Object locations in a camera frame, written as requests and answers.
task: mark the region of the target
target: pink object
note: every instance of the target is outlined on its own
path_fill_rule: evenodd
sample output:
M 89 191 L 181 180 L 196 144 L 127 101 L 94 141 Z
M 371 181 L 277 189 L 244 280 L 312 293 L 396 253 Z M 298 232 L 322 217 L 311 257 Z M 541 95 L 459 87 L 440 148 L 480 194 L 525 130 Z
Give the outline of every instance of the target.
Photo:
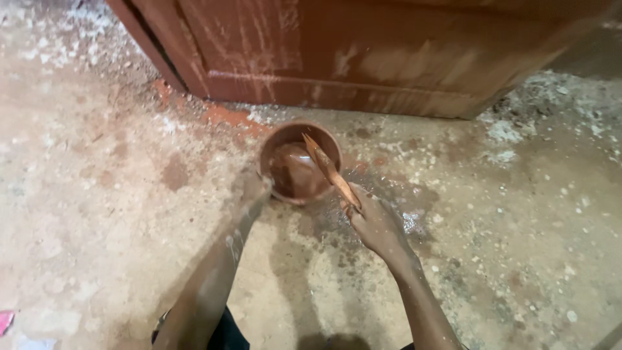
M 13 322 L 13 317 L 15 316 L 15 311 L 13 310 L 3 310 L 0 311 L 0 336 L 4 335 L 6 329 Z

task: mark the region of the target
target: person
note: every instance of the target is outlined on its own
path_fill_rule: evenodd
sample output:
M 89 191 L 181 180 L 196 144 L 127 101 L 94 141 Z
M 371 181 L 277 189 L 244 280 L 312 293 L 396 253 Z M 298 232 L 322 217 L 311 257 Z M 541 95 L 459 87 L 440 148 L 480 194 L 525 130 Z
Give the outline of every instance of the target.
M 365 247 L 386 262 L 402 296 L 413 340 L 404 349 L 461 349 L 406 240 L 399 216 L 385 200 L 357 184 L 350 183 L 350 187 L 361 209 L 345 206 L 346 215 Z M 246 181 L 241 210 L 238 215 L 230 214 L 173 307 L 160 318 L 152 335 L 153 349 L 249 349 L 226 302 L 251 226 L 271 193 L 267 179 L 250 176 Z

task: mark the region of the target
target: forearm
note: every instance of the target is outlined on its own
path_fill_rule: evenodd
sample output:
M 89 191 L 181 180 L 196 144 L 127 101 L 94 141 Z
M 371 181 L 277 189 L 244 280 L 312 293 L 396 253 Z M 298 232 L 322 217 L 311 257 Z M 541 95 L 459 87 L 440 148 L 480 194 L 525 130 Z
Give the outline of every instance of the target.
M 385 259 L 399 287 L 416 349 L 461 349 L 411 249 Z
M 167 315 L 154 349 L 205 349 L 218 326 L 244 244 L 263 201 L 242 206 L 216 231 L 216 239 Z

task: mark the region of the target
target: reddish-brown liquid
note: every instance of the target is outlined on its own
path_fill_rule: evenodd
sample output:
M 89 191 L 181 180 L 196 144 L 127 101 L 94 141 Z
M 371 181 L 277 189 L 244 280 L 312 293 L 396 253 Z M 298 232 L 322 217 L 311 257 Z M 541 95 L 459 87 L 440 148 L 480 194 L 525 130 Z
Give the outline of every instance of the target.
M 309 198 L 330 187 L 303 142 L 278 147 L 270 159 L 274 190 L 289 198 Z

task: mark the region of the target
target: wooden door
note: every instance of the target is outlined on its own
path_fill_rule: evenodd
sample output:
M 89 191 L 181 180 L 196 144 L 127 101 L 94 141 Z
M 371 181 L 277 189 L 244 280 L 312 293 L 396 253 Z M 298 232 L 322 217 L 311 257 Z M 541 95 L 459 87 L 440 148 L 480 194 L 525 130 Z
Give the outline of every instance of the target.
M 117 1 L 109 0 L 115 11 Z M 447 118 L 475 117 L 619 4 L 123 2 L 134 6 L 168 69 L 199 97 Z

